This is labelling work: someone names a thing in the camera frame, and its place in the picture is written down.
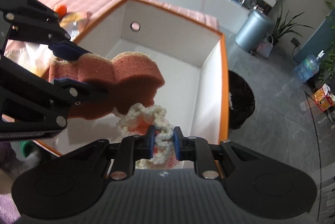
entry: orange ball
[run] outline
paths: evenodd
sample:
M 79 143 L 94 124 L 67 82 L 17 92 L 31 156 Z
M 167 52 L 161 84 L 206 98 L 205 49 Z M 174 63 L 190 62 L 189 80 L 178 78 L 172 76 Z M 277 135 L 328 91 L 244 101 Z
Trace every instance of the orange ball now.
M 63 18 L 67 13 L 67 6 L 58 4 L 55 6 L 54 11 L 58 14 L 59 18 Z

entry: potted plant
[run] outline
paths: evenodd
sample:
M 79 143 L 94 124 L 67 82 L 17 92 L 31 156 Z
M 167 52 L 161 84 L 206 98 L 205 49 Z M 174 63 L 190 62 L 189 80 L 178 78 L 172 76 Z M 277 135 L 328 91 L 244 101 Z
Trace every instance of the potted plant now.
M 272 32 L 273 46 L 275 46 L 279 42 L 279 39 L 287 33 L 294 33 L 294 34 L 302 37 L 302 35 L 300 33 L 298 33 L 297 31 L 294 30 L 294 27 L 304 26 L 304 27 L 312 28 L 309 25 L 299 24 L 299 23 L 293 22 L 294 19 L 296 19 L 297 17 L 301 16 L 304 13 L 305 12 L 301 12 L 301 13 L 295 15 L 293 18 L 291 18 L 289 20 L 287 18 L 288 15 L 289 15 L 289 11 L 288 11 L 286 13 L 285 18 L 283 18 L 283 5 L 280 4 L 280 14 L 277 16 L 276 24 L 275 24 L 274 30 Z

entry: white yarn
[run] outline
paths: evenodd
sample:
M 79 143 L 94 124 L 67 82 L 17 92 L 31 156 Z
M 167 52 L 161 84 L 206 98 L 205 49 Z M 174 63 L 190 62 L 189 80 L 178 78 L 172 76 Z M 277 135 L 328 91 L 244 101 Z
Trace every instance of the white yarn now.
M 120 133 L 120 136 L 113 142 L 118 143 L 124 137 L 136 134 L 129 130 L 138 127 L 138 117 L 142 116 L 143 120 L 148 124 L 153 124 L 159 133 L 155 137 L 155 146 L 158 148 L 158 152 L 150 160 L 142 159 L 136 162 L 136 168 L 140 169 L 152 169 L 152 168 L 164 168 L 168 165 L 170 156 L 174 153 L 173 145 L 173 125 L 171 125 L 166 119 L 166 109 L 153 105 L 151 107 L 144 107 L 141 103 L 136 103 L 130 107 L 126 115 L 122 115 L 114 109 L 115 116 L 120 118 L 120 121 L 116 124 L 116 129 Z

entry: box hole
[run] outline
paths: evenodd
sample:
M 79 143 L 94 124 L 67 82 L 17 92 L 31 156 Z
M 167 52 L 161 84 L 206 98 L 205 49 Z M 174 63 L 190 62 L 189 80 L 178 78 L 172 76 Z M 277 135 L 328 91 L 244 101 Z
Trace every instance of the box hole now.
M 141 28 L 140 24 L 138 22 L 132 22 L 130 24 L 130 28 L 131 30 L 133 30 L 134 32 L 138 32 Z

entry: pink sponge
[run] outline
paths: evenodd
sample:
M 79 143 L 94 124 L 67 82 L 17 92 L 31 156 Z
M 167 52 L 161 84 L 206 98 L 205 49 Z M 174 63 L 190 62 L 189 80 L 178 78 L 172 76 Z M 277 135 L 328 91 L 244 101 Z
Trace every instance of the pink sponge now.
M 49 82 L 58 78 L 71 78 L 108 90 L 103 102 L 83 102 L 73 106 L 68 118 L 94 120 L 113 112 L 127 114 L 135 103 L 145 107 L 154 104 L 157 89 L 165 84 L 157 64 L 142 53 L 126 52 L 113 60 L 95 54 L 84 54 L 78 61 L 54 60 L 49 69 Z

